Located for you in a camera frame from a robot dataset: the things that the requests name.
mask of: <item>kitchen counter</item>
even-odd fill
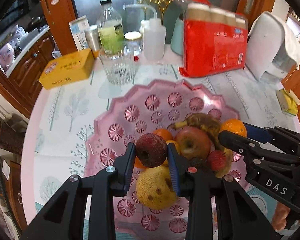
[[[288,117],[280,109],[275,95],[278,87],[257,82],[247,68],[202,78],[184,78],[178,71],[182,57],[174,54],[169,45],[159,62],[149,62],[141,54],[138,64],[133,83],[127,85],[111,85],[97,59],[87,80],[41,90],[31,114],[22,153],[21,191],[28,223],[71,174],[84,176],[88,159],[85,141],[94,131],[94,119],[108,111],[113,98],[124,96],[134,84],[148,85],[153,79],[171,82],[185,79],[192,85],[203,84],[210,93],[222,95],[225,103],[239,112],[242,121],[260,127],[281,126],[300,133],[298,118]],[[87,102],[86,109],[69,115],[65,109],[69,108],[72,98]],[[245,177],[245,171],[241,171],[241,176]],[[276,200],[255,188],[248,194],[254,200],[262,200],[259,204],[265,207],[258,206],[271,220]],[[88,217],[86,214],[85,232]]]
[[[31,47],[48,31],[50,30],[49,26],[43,29],[41,32],[39,32],[38,35],[36,35],[28,44],[25,46],[25,48],[22,50],[22,52],[15,58],[13,64],[9,67],[9,69],[6,71],[6,76],[9,77],[12,73],[12,71],[15,69],[15,67],[18,65],[19,61],[23,58],[23,56],[31,49]]]

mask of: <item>metal can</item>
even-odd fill
[[[97,25],[92,25],[84,31],[89,48],[92,51],[93,57],[97,58],[100,51],[100,38]]]

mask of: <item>white box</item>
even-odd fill
[[[69,26],[77,49],[88,49],[89,45],[84,35],[84,31],[89,28],[87,16],[85,15],[69,22]]]

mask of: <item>fruit tray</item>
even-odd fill
[[[109,110],[95,119],[94,134],[86,142],[89,156],[85,177],[111,166],[117,156],[124,154],[127,144],[136,142],[142,134],[167,129],[171,123],[198,112],[212,115],[220,122],[240,119],[238,111],[227,106],[221,95],[212,95],[202,84],[153,80],[148,86],[135,85],[124,97],[113,98]],[[178,132],[170,131],[173,136]],[[142,205],[136,194],[136,182],[142,171],[134,168],[127,196],[114,198],[116,228],[141,239],[155,238],[155,232],[163,239],[184,237],[188,201],[179,198],[164,210]],[[247,188],[241,155],[234,153],[229,173]]]

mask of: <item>yellow cardboard box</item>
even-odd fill
[[[50,89],[87,79],[90,76],[93,63],[94,58],[91,49],[67,54],[49,61],[39,78],[39,82],[45,89]]]
[[[295,100],[293,100],[293,98],[291,98],[288,95],[285,89],[276,91],[276,94],[279,100],[281,110],[284,114],[293,115],[293,116],[298,114],[297,103],[295,102]]]

